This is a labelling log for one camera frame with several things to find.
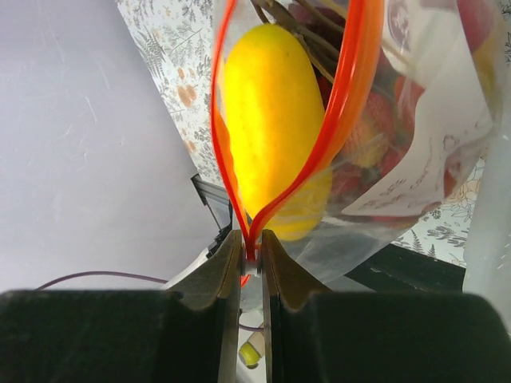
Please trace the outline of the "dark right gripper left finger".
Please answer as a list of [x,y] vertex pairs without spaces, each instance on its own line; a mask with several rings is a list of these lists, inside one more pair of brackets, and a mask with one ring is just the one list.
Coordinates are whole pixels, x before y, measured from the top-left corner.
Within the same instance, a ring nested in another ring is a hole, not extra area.
[[4,382],[233,382],[242,236],[167,290],[1,296]]

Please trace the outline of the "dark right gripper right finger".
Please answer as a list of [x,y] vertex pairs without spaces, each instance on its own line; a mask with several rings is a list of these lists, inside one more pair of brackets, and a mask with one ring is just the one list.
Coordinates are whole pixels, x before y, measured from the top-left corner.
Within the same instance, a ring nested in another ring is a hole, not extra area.
[[507,382],[497,311],[463,293],[334,292],[262,234],[270,382]]

